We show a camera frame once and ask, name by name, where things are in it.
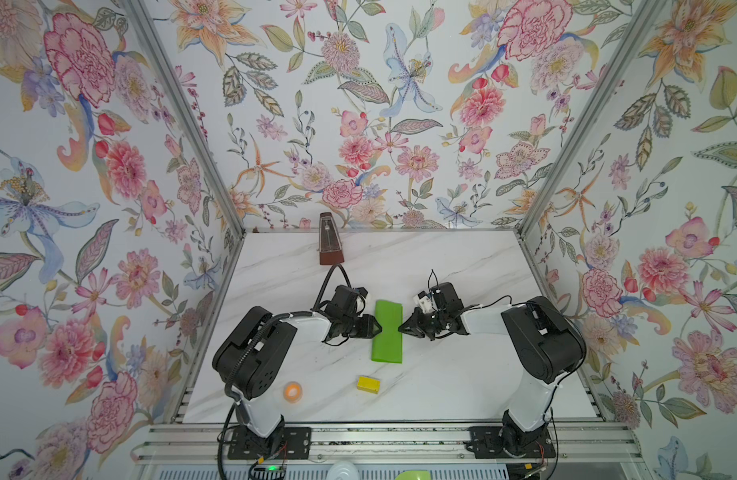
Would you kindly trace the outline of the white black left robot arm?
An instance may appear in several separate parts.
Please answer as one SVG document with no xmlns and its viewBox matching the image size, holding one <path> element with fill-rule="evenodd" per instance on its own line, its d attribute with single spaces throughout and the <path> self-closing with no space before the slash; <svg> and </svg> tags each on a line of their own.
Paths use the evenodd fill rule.
<svg viewBox="0 0 737 480">
<path fill-rule="evenodd" d="M 262 440 L 276 436 L 284 414 L 260 397 L 276 381 L 290 348 L 296 342 L 336 346 L 338 339 L 376 338 L 382 327 L 364 312 L 366 296 L 362 288 L 340 285 L 330 300 L 318 295 L 310 310 L 274 314 L 262 306 L 250 309 L 212 359 L 236 420 Z"/>
</svg>

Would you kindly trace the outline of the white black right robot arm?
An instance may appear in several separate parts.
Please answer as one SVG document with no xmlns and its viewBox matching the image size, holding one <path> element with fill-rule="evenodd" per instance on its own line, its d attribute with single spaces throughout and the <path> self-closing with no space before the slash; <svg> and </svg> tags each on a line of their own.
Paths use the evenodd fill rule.
<svg viewBox="0 0 737 480">
<path fill-rule="evenodd" d="M 397 331 L 430 341 L 450 335 L 507 337 L 523 374 L 502 424 L 523 436 L 546 428 L 560 383 L 582 366 L 587 354 L 581 334 L 548 298 L 513 302 L 504 295 L 466 306 L 449 282 L 418 294 L 412 314 Z"/>
</svg>

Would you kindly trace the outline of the green square paper sheet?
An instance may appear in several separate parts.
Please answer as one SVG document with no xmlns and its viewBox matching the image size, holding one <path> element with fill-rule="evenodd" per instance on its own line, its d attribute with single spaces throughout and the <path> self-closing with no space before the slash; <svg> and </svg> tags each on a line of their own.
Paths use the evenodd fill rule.
<svg viewBox="0 0 737 480">
<path fill-rule="evenodd" d="M 371 360 L 380 363 L 402 364 L 402 305 L 387 300 L 377 300 L 374 317 L 382 332 L 372 340 Z"/>
</svg>

